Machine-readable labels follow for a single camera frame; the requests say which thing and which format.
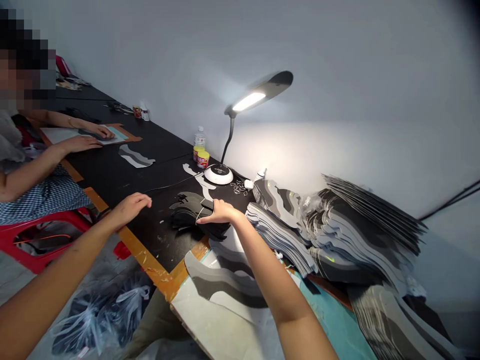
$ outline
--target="lamp neck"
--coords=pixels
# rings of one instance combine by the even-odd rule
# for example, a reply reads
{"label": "lamp neck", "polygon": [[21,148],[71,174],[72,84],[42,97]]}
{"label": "lamp neck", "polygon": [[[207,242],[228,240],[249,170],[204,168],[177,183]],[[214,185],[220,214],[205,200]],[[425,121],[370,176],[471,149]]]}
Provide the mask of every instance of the lamp neck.
{"label": "lamp neck", "polygon": [[226,141],[225,148],[223,149],[223,155],[221,156],[220,164],[224,163],[225,153],[227,152],[227,148],[229,147],[230,140],[232,140],[232,135],[234,134],[234,123],[235,119],[230,117],[230,134],[228,135],[228,140]]}

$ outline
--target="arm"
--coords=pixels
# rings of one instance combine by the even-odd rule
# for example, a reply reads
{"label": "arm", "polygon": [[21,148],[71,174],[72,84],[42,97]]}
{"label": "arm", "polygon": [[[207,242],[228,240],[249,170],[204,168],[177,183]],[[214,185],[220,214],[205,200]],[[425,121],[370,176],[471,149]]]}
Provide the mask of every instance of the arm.
{"label": "arm", "polygon": [[286,359],[337,359],[310,305],[285,267],[272,254],[248,219],[223,200],[213,200],[211,216],[198,224],[230,222],[240,239],[261,293],[275,320]]}
{"label": "arm", "polygon": [[18,200],[50,175],[67,154],[101,147],[97,139],[79,135],[50,146],[39,157],[8,174],[0,171],[0,203]]}
{"label": "arm", "polygon": [[151,205],[152,199],[147,195],[137,192],[128,196],[0,307],[3,359],[28,357],[87,274],[110,235],[130,222],[142,208]]}
{"label": "arm", "polygon": [[61,112],[49,110],[19,110],[19,113],[26,118],[35,119],[59,128],[85,129],[100,135],[104,139],[112,139],[115,137],[115,134],[105,126],[100,126],[76,117],[70,117]]}

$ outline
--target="white lamp base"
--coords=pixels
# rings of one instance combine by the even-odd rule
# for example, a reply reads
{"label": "white lamp base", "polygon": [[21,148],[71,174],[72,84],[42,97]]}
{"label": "white lamp base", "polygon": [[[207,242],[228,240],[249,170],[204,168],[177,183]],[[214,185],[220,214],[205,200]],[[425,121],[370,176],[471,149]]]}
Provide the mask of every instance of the white lamp base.
{"label": "white lamp base", "polygon": [[209,167],[203,173],[205,179],[209,182],[217,185],[226,185],[230,184],[234,179],[234,173],[229,169],[228,166],[222,164],[215,164]]}

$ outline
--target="person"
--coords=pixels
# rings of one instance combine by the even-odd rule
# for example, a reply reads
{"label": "person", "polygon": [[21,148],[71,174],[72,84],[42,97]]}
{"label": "person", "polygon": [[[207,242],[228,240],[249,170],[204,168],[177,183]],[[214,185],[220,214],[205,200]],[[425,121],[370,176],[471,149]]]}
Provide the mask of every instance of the person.
{"label": "person", "polygon": [[21,115],[62,128],[84,129],[111,139],[104,126],[59,112],[42,109],[47,92],[44,78],[55,79],[49,70],[52,52],[24,30],[12,12],[0,9],[0,226],[22,223],[90,203],[83,190],[59,165],[70,153],[101,148],[91,136],[64,140],[31,159],[22,147],[22,133],[12,116]]}
{"label": "person", "polygon": [[[128,196],[0,307],[2,358],[25,359],[30,354],[87,274],[109,236],[130,222],[141,209],[151,206],[152,199],[145,194],[137,192]],[[272,251],[243,213],[231,204],[215,199],[212,215],[197,220],[198,224],[227,222],[235,228],[255,280],[271,310],[285,358],[337,359],[335,350],[299,288],[284,266],[272,256]],[[147,354],[151,354],[152,350],[157,355],[160,351],[165,352],[165,346],[158,346],[158,342],[168,337],[169,332],[178,333],[181,328],[178,321],[173,323],[173,318],[175,316],[164,297],[156,290],[123,358],[158,359]],[[21,341],[18,341],[18,334],[21,334]],[[175,347],[172,342],[169,346],[182,353],[178,359],[203,359],[202,356],[205,356],[199,353],[198,347],[177,343],[180,346]],[[194,357],[188,357],[185,351]]]}

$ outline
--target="forearm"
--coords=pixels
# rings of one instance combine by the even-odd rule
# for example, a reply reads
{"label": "forearm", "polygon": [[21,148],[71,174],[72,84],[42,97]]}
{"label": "forearm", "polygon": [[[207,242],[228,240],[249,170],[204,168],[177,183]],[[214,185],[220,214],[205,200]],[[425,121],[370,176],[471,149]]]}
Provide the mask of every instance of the forearm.
{"label": "forearm", "polygon": [[39,157],[25,163],[20,168],[0,175],[0,202],[9,203],[18,200],[28,190],[50,175],[67,152],[58,146],[51,146]]}
{"label": "forearm", "polygon": [[232,224],[275,321],[294,321],[313,315],[305,297],[285,267],[248,219],[239,213]]}
{"label": "forearm", "polygon": [[337,354],[300,289],[248,219],[232,221],[255,280],[272,313],[286,359],[337,359]]}
{"label": "forearm", "polygon": [[49,110],[20,110],[20,114],[59,128],[83,129],[86,121]]}
{"label": "forearm", "polygon": [[78,287],[114,229],[101,221],[0,307],[5,359],[26,359]]}
{"label": "forearm", "polygon": [[84,120],[76,117],[70,117],[56,111],[48,111],[45,120],[50,125],[54,125],[59,128],[83,129],[85,127]]}

